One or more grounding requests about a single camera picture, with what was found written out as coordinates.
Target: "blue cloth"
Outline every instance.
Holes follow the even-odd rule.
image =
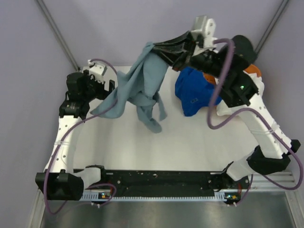
[[[185,116],[193,116],[202,107],[208,106],[214,85],[209,83],[202,72],[186,67],[180,72],[175,83],[175,95],[181,100]]]
[[[152,110],[154,105],[158,103],[159,120],[167,117],[158,91],[169,66],[156,54],[151,53],[153,47],[151,42],[146,44],[127,74],[117,72],[118,87],[91,114],[101,113],[117,99],[117,104],[100,117],[118,118],[124,113],[125,104],[129,101],[137,107],[138,119],[148,129],[154,133],[162,131],[160,124],[152,118]]]

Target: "gray floor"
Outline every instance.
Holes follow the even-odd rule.
[[[284,193],[250,193],[237,208],[219,202],[113,202],[100,209],[76,205],[66,205],[57,218],[45,213],[40,228],[295,227]]]

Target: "white table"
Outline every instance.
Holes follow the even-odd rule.
[[[127,72],[129,68],[116,69]],[[74,168],[98,164],[106,169],[221,171],[231,161],[249,154],[257,142],[239,118],[221,129],[211,130],[206,123],[207,108],[193,117],[183,115],[181,102],[174,94],[178,74],[169,68],[160,90],[168,114],[160,122],[161,133],[150,132],[137,119],[136,107],[127,103],[118,119],[98,117],[85,123],[77,143]],[[111,69],[105,78],[116,81]],[[92,101],[91,109],[100,102]],[[157,119],[157,105],[153,115]],[[214,124],[225,118],[217,116],[214,110]]]

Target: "black and white robotic arm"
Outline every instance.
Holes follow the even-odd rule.
[[[216,44],[214,41],[216,38],[213,37],[215,27],[216,24],[213,19],[207,16],[197,17],[191,31],[187,31],[175,39],[155,43],[152,52],[167,62],[175,71],[180,71],[185,67],[192,67],[218,78],[228,47],[224,46],[219,52],[215,51]],[[296,152],[300,147],[298,140],[291,140],[281,131],[279,125],[268,112],[261,95],[258,93],[257,86],[250,76],[243,71],[257,58],[250,41],[241,35],[235,36],[232,40],[235,44],[234,55],[219,95],[233,112],[244,107],[249,107],[259,112],[271,126],[271,130],[253,112],[242,112],[238,115],[254,135],[258,146],[251,153],[248,152],[245,157],[229,164],[222,172],[220,182],[228,179],[230,183],[239,181],[255,172],[267,175],[286,169],[290,162],[288,157],[290,153],[272,135],[273,132],[279,135],[281,140],[293,152]],[[128,178],[124,176],[124,173],[119,171],[113,171],[111,176],[107,176],[102,166],[93,165],[80,172],[74,172],[73,170],[76,143],[82,129],[81,123],[84,122],[89,111],[89,102],[96,98],[105,99],[114,89],[114,82],[110,81],[109,91],[105,90],[103,76],[106,71],[106,65],[91,61],[88,61],[88,63],[89,66],[85,67],[81,72],[67,76],[68,92],[66,93],[65,101],[59,109],[59,128],[52,156],[45,167],[45,172],[37,173],[36,175],[36,183],[43,192],[45,179],[48,179],[47,198],[49,200],[79,200],[83,191],[90,185],[99,181],[107,182],[109,178],[113,179],[115,176],[118,178],[117,182],[119,184],[121,183],[120,180],[125,180],[125,188],[121,187],[122,190],[120,192],[122,196],[125,196],[128,192],[127,189],[130,190],[132,183],[136,182],[135,180],[128,182]],[[75,124],[79,124],[79,126],[70,131]],[[189,179],[186,178],[187,175],[189,174],[185,174],[185,176],[177,176],[176,173],[172,174],[174,180],[180,178],[183,183]],[[205,184],[204,178],[204,175],[198,178],[198,182],[202,186]],[[141,184],[141,186],[137,186],[141,188],[139,192],[143,192],[143,189],[145,189],[142,186],[143,181],[141,180],[138,183]],[[147,182],[149,186],[153,184],[155,182]],[[156,188],[151,195],[158,195],[158,190]]]

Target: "orange object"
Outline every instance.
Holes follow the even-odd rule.
[[[255,65],[251,64],[248,68],[246,68],[244,70],[246,73],[248,74],[253,74],[253,73],[256,73],[257,77],[261,77],[262,76],[262,73],[260,71],[259,68],[257,68]],[[214,79],[214,76],[212,75],[209,75],[209,74],[206,74],[204,73],[204,77],[205,79],[207,80],[207,82],[211,83],[211,84],[216,84],[215,82],[215,79]]]

